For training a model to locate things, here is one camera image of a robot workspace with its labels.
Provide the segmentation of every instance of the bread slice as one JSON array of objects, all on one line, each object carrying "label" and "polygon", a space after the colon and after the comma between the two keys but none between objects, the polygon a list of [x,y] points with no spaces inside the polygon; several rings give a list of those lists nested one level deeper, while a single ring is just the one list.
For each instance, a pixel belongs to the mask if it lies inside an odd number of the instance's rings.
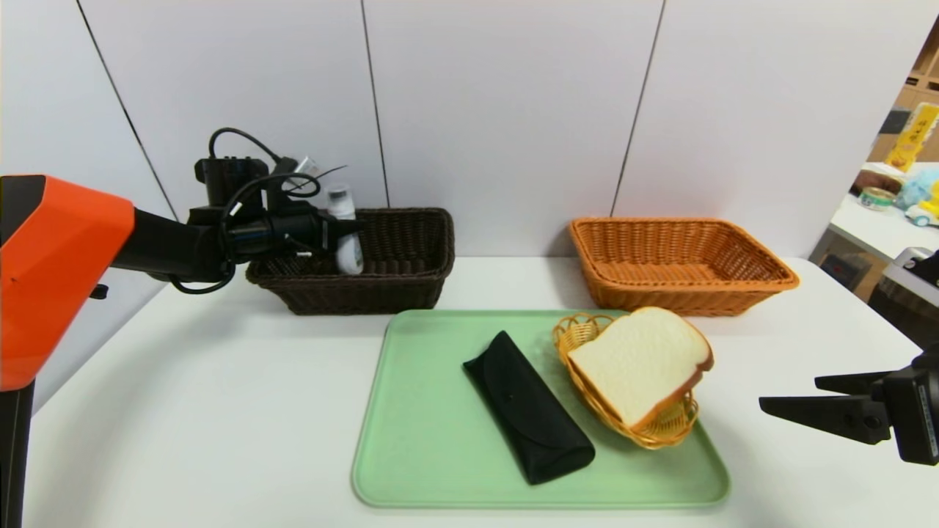
[{"label": "bread slice", "polygon": [[714,366],[701,332],[656,307],[616,319],[569,358],[606,407],[631,429],[653,421]]}]

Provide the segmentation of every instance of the orange wicker basket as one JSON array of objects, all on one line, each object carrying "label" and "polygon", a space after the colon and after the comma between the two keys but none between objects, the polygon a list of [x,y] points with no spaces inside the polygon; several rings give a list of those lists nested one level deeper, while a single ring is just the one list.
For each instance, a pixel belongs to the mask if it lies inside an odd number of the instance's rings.
[{"label": "orange wicker basket", "polygon": [[698,402],[691,391],[660,412],[648,425],[633,429],[621,422],[616,412],[607,407],[604,399],[596,393],[586,378],[580,376],[571,361],[569,354],[572,350],[596,339],[611,322],[613,318],[610,316],[576,314],[558,321],[551,333],[554,348],[558,350],[561,362],[567,367],[567,373],[571,376],[580,399],[605,426],[632,440],[636,445],[646,449],[678,445],[688,436],[698,420]]},{"label": "orange wicker basket", "polygon": [[659,306],[683,316],[736,316],[799,285],[746,231],[706,218],[581,218],[570,225],[601,308]]}]

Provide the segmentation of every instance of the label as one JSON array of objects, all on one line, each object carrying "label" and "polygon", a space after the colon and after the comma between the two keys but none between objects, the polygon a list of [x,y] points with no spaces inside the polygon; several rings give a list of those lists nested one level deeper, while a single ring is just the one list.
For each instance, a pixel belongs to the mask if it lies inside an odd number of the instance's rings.
[{"label": "label", "polygon": [[865,187],[861,192],[861,205],[873,210],[885,210],[893,203],[895,195],[876,187]]},{"label": "label", "polygon": [[936,126],[939,117],[939,106],[921,102],[910,115],[909,122],[900,136],[893,150],[887,154],[886,164],[906,172],[916,161],[916,156],[923,149],[926,140],[930,138],[932,129]]}]

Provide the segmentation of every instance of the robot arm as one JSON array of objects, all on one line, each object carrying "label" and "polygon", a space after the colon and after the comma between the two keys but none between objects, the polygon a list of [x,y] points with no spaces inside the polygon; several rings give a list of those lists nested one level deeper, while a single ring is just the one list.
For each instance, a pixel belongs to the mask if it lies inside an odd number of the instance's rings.
[{"label": "robot arm", "polygon": [[[939,252],[906,250],[884,277],[939,306]],[[764,412],[862,443],[897,437],[900,458],[939,464],[939,342],[921,336],[923,352],[905,368],[815,379],[844,396],[762,397]]]},{"label": "robot arm", "polygon": [[[206,293],[227,284],[240,263],[334,252],[340,238],[362,227],[290,199],[282,188],[288,179],[308,179],[318,191],[307,175],[268,175],[250,159],[205,159],[196,169],[209,205],[192,210],[186,224],[48,176],[0,179],[0,391],[21,389],[36,377],[109,266]],[[216,284],[192,289],[187,282]]]}]

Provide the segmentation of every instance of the white wall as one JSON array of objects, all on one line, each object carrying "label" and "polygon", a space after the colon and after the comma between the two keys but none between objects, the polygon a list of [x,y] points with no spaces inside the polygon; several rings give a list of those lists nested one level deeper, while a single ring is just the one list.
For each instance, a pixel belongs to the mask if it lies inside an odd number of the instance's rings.
[{"label": "white wall", "polygon": [[935,0],[668,0],[615,214],[714,216],[807,256]]},{"label": "white wall", "polygon": [[[352,0],[83,0],[117,91],[180,220],[205,205],[192,166],[231,126],[275,152],[310,155],[351,183],[357,205],[387,195],[360,3]],[[252,155],[233,135],[219,155]]]},{"label": "white wall", "polygon": [[609,215],[661,0],[365,0],[392,207],[458,255],[572,251]]},{"label": "white wall", "polygon": [[[5,0],[0,174],[46,173],[170,216],[73,0]],[[37,380],[43,403],[162,286],[109,270]]]}]

